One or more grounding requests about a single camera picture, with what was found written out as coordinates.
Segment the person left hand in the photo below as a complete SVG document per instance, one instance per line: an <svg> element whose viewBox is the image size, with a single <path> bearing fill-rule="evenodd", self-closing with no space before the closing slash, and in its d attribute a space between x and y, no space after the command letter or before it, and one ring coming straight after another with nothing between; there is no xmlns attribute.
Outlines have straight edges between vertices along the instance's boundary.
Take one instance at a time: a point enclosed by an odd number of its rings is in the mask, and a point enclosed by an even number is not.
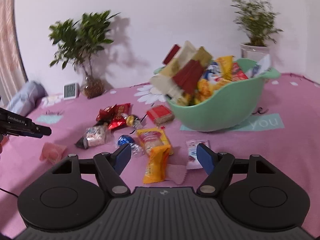
<svg viewBox="0 0 320 240"><path fill-rule="evenodd" d="M7 144L8 141L9 141L8 136L6 136L6 135L1 135L0 153L3 152L3 147Z"/></svg>

